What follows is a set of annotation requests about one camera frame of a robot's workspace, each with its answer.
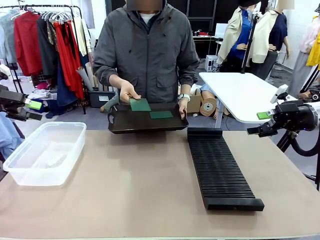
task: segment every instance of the brown table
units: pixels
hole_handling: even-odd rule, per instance
[[[206,211],[185,131],[87,131],[65,185],[0,183],[0,236],[261,239],[320,233],[320,193],[268,139],[224,132],[263,212]]]

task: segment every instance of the white wall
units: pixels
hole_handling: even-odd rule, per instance
[[[295,0],[295,10],[286,10],[284,14],[287,17],[288,40],[291,48],[291,58],[284,61],[284,65],[290,69],[295,67],[295,63],[299,54],[299,45],[306,34],[310,23],[319,5],[319,0]]]
[[[24,4],[28,5],[76,5],[77,0],[25,0]],[[104,25],[106,19],[106,4],[105,0],[91,0],[92,1],[92,10],[94,18],[94,29],[89,29],[91,34],[91,45],[94,46],[96,39],[99,38],[101,29]],[[16,5],[16,1],[2,1],[0,0],[0,6]]]

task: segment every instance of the black hat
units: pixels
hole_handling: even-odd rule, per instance
[[[320,4],[319,4],[318,8],[315,10],[315,12],[320,14]]]
[[[259,2],[261,2],[261,0],[238,0],[239,6],[244,8],[258,4]]]

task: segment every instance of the hand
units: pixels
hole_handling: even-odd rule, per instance
[[[275,51],[275,50],[277,50],[276,46],[274,46],[274,45],[272,45],[272,44],[269,44],[269,51],[270,51],[270,52],[273,52],[273,51]]]
[[[306,50],[306,53],[309,54],[311,53],[311,50],[312,50],[312,47],[308,46],[307,50]]]
[[[181,119],[184,119],[187,117],[185,112],[187,113],[188,102],[189,102],[189,99],[186,97],[181,98],[179,101],[179,107],[180,107],[179,112],[181,115]]]
[[[141,96],[136,93],[134,86],[130,82],[124,80],[121,83],[120,100],[129,105],[130,99],[140,100]]]
[[[291,50],[290,48],[286,49],[286,59],[289,59],[291,57]]]
[[[248,45],[245,45],[244,43],[239,44],[238,46],[236,46],[237,50],[247,50]]]

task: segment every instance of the beige jacket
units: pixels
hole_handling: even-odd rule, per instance
[[[222,64],[227,58],[231,48],[236,44],[242,29],[242,11],[238,7],[231,19],[228,22],[228,25],[225,30],[223,42],[218,53],[217,64]]]
[[[265,62],[269,50],[270,32],[276,23],[277,17],[278,13],[275,11],[267,11],[256,24],[248,61],[246,63],[247,67],[250,67],[250,59],[257,64],[263,64]]]

